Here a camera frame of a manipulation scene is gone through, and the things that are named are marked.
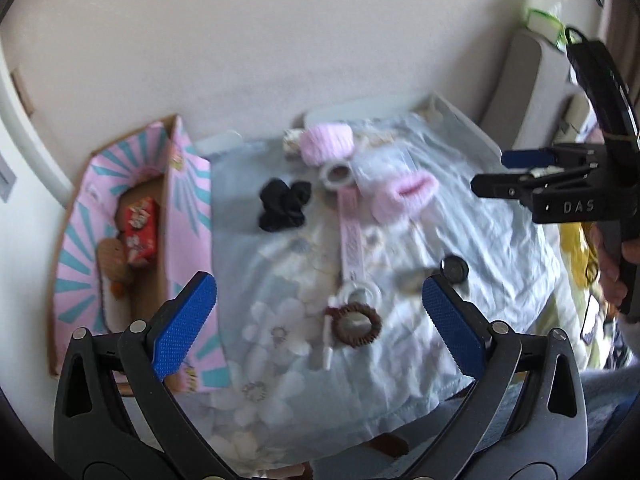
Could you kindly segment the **person's right hand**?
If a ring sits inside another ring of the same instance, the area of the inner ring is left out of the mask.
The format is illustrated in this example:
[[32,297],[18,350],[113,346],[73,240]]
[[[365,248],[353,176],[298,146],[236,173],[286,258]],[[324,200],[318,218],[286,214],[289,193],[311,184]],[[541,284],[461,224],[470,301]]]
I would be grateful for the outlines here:
[[[593,226],[590,230],[590,240],[598,257],[600,266],[600,284],[603,295],[610,304],[620,307],[627,296],[627,286],[620,278],[620,268],[614,259],[606,252],[604,240],[600,230]],[[638,264],[640,259],[640,242],[630,240],[622,245],[622,256],[626,261]]]

